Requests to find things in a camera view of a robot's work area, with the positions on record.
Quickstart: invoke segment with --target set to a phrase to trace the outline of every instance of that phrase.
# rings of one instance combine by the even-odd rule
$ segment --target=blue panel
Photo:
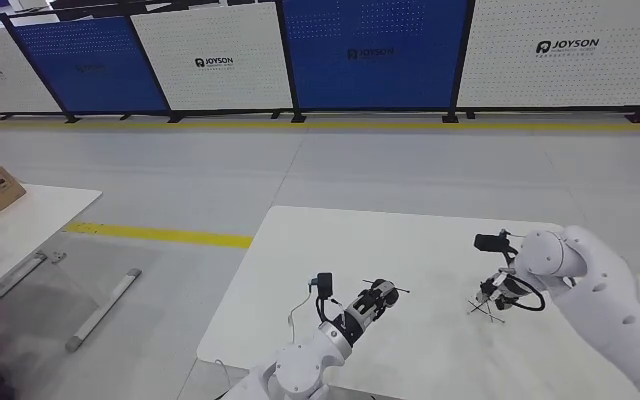
[[[20,26],[16,30],[67,110],[165,110],[123,17]]]
[[[284,0],[300,107],[448,107],[466,5]]]

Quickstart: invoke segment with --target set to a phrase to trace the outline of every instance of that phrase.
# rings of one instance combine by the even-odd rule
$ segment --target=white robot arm
[[[324,315],[324,301],[333,295],[331,274],[318,274],[316,309],[321,324],[313,338],[304,344],[290,344],[267,361],[254,367],[234,386],[224,400],[324,400],[329,387],[322,381],[325,369],[343,366],[353,345],[367,327],[399,298],[393,283],[378,279],[333,321]],[[276,387],[270,391],[269,381]]]
[[[640,390],[640,284],[627,263],[578,226],[531,232],[519,253],[508,235],[503,230],[498,236],[476,236],[479,250],[502,253],[508,264],[481,284],[476,300],[493,300],[499,309],[541,311],[540,292],[548,290],[573,329]],[[539,297],[540,307],[518,302],[530,293]]]

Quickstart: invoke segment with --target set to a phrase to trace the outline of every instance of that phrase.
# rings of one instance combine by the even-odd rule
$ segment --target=black wire
[[[523,284],[524,286],[526,286],[527,288],[529,288],[529,290],[531,290],[531,292],[533,294],[535,294],[536,296],[538,296],[538,299],[540,300],[540,306],[538,307],[529,307],[529,306],[525,306],[524,304],[520,304],[517,301],[509,301],[509,304],[512,304],[518,308],[522,308],[523,310],[527,310],[527,311],[542,311],[544,310],[546,303],[544,301],[544,297],[542,297],[542,293],[538,292],[536,290],[536,288],[534,288],[533,286],[531,286],[531,284],[529,284],[529,282],[525,282],[522,279],[518,278],[517,276],[513,276],[510,274],[507,274],[507,276],[511,279],[513,279],[514,281]]]
[[[327,316],[324,315],[324,301],[320,300],[320,297],[316,297],[316,311],[321,322],[328,321]]]

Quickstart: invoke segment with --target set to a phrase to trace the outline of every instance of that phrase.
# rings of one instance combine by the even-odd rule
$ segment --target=white table
[[[499,312],[504,325],[479,312],[467,315],[467,299],[504,263],[499,254],[476,250],[474,237],[502,228],[520,235],[559,229],[534,222],[274,207],[218,307],[198,358],[246,369],[266,360],[290,342],[287,315],[304,299],[309,278],[332,272],[334,297],[343,304],[366,287],[362,279],[385,278],[411,290],[369,327],[344,367],[327,371],[333,386],[416,400],[640,398],[552,304],[541,313]],[[534,305],[536,299],[524,302]],[[297,342],[311,337],[319,323],[313,304],[294,314]]]
[[[0,211],[0,297],[46,259],[61,261],[64,253],[49,249],[56,233],[102,195],[97,190],[23,186],[27,193]],[[99,307],[69,340],[67,350],[77,350],[139,274],[139,270],[129,271],[109,296],[97,296],[95,289],[85,288]]]

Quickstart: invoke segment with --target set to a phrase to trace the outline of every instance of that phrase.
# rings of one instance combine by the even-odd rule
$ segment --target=yellow floor line
[[[585,124],[585,123],[469,123],[443,124],[440,122],[322,122],[308,121],[304,124],[290,122],[259,121],[183,121],[178,124],[164,122],[99,122],[81,120],[76,124],[63,124],[58,121],[2,121],[0,129],[15,128],[47,128],[47,129],[194,129],[194,128],[258,128],[258,129],[383,129],[383,130],[533,130],[533,131],[616,131],[640,132],[640,124],[621,122],[620,124]]]
[[[240,249],[248,249],[251,245],[251,241],[253,240],[250,236],[94,224],[91,222],[73,222],[67,225],[65,231],[129,239],[158,240],[163,242],[190,243],[205,246],[237,247]]]

